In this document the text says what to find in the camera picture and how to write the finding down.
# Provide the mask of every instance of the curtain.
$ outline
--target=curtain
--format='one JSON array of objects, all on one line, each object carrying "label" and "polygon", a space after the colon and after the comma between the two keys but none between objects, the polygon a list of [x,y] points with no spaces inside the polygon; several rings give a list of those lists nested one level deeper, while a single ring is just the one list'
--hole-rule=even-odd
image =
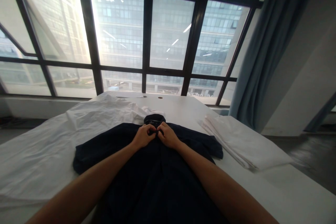
[{"label": "curtain", "polygon": [[336,106],[336,92],[329,99],[329,101],[321,108],[321,110],[317,113],[317,115],[310,121],[310,123],[304,130],[309,132],[316,132],[323,123],[323,120],[335,106]]},{"label": "curtain", "polygon": [[271,77],[307,0],[265,0],[237,79],[229,115],[256,129]]}]

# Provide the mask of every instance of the folded white cloth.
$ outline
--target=folded white cloth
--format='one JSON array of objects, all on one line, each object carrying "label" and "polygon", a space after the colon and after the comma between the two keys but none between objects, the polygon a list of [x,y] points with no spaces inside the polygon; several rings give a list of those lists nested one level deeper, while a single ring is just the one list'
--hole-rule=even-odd
[{"label": "folded white cloth", "polygon": [[163,114],[105,92],[0,145],[0,208],[49,200],[77,177],[77,145],[153,113]]},{"label": "folded white cloth", "polygon": [[272,141],[231,116],[207,115],[201,125],[244,168],[263,170],[293,162]]}]

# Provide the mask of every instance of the black window frame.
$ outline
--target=black window frame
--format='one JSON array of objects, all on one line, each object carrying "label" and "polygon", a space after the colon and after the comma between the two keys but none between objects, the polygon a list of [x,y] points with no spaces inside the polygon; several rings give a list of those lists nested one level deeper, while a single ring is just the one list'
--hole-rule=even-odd
[{"label": "black window frame", "polygon": [[152,31],[152,12],[153,12],[153,0],[144,0],[144,13],[143,13],[143,54],[142,54],[142,69],[135,68],[124,68],[117,66],[106,66],[101,65],[99,61],[98,54],[98,45],[97,45],[97,36],[96,29],[93,20],[93,10],[91,0],[80,0],[82,5],[82,11],[85,13],[84,16],[84,24],[87,36],[87,42],[89,46],[91,64],[84,63],[73,63],[73,62],[63,62],[63,61],[50,61],[46,60],[43,57],[43,52],[41,50],[41,46],[36,36],[36,32],[32,25],[32,21],[29,17],[27,11],[26,0],[16,0],[20,13],[22,15],[23,21],[26,25],[29,37],[35,49],[35,54],[26,53],[20,45],[15,41],[15,39],[9,34],[8,31],[0,24],[0,30],[6,35],[7,38],[11,40],[11,42],[21,51],[21,53],[25,56],[36,57],[37,60],[33,59],[24,59],[24,58],[7,58],[0,57],[0,61],[2,62],[14,62],[14,63],[26,63],[26,64],[38,64],[41,66],[43,75],[45,77],[47,86],[50,90],[51,96],[37,96],[37,95],[23,95],[23,94],[10,94],[7,92],[5,85],[3,85],[0,79],[0,95],[6,96],[27,96],[27,97],[52,97],[52,98],[65,98],[65,99],[82,99],[88,100],[88,98],[78,98],[78,97],[61,97],[57,95],[55,86],[53,84],[50,72],[48,70],[48,66],[59,66],[59,67],[68,67],[68,68],[82,68],[82,69],[91,69],[93,71],[94,83],[96,86],[97,95],[103,93],[103,79],[102,79],[102,70],[107,71],[118,71],[118,72],[129,72],[129,73],[139,73],[142,74],[142,93],[146,93],[146,80],[147,75],[161,75],[161,76],[176,76],[183,77],[183,86],[181,90],[181,95],[186,96],[189,89],[189,83],[191,78],[196,79],[209,79],[215,81],[223,81],[223,85],[219,92],[216,104],[206,104],[207,106],[219,106],[219,107],[229,107],[220,105],[222,96],[224,94],[225,88],[229,81],[236,82],[237,78],[231,77],[231,73],[233,71],[233,67],[239,55],[240,49],[244,42],[246,33],[251,24],[253,15],[255,10],[261,8],[263,2],[259,0],[214,0],[221,2],[221,6],[224,4],[235,4],[240,6],[249,7],[250,10],[246,17],[243,29],[241,31],[240,37],[237,42],[237,46],[235,48],[233,57],[231,59],[228,71],[225,76],[211,76],[211,75],[202,75],[202,74],[194,74],[192,73],[194,61],[196,57],[196,50],[198,46],[198,42],[201,35],[201,29],[204,19],[205,10],[207,7],[208,0],[189,0],[195,2],[193,17],[192,17],[192,25],[189,32],[189,39],[187,44],[187,50],[184,58],[184,64],[182,70],[175,69],[165,69],[165,68],[155,68],[149,66],[150,60],[150,50],[151,50],[151,31]]}]

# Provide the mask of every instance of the table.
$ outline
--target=table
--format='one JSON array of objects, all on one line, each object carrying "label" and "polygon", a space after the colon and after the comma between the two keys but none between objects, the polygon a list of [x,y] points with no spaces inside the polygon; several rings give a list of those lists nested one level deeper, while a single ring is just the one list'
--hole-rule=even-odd
[{"label": "table", "polygon": [[[194,97],[145,94],[127,98],[139,107],[165,113],[167,122],[206,133],[198,122],[217,114]],[[336,223],[336,196],[295,169],[292,165],[251,172],[239,165],[225,150],[217,166],[243,186],[279,223]],[[41,205],[0,210],[0,222],[24,223]]]}]

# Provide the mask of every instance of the gray floor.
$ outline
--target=gray floor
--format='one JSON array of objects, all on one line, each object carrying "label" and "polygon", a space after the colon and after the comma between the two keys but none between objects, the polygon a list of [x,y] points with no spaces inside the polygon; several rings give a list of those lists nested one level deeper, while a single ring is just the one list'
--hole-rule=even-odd
[{"label": "gray floor", "polygon": [[[28,129],[0,129],[0,144],[27,131]],[[294,159],[295,168],[336,195],[336,135],[270,139]]]}]

